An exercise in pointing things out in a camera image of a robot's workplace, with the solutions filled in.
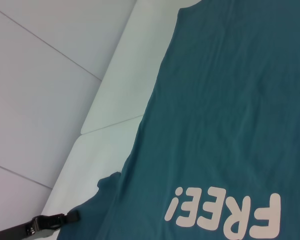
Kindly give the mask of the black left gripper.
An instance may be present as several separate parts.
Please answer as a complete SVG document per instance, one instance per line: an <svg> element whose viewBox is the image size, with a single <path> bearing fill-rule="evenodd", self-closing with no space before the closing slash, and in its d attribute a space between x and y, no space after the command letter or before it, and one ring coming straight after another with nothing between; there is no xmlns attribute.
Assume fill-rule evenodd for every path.
<svg viewBox="0 0 300 240"><path fill-rule="evenodd" d="M51 216L40 215L32 220L0 231L0 240L24 240L33 236L36 231L58 230L62 226L78 222L80 213L78 210L65 214Z"/></svg>

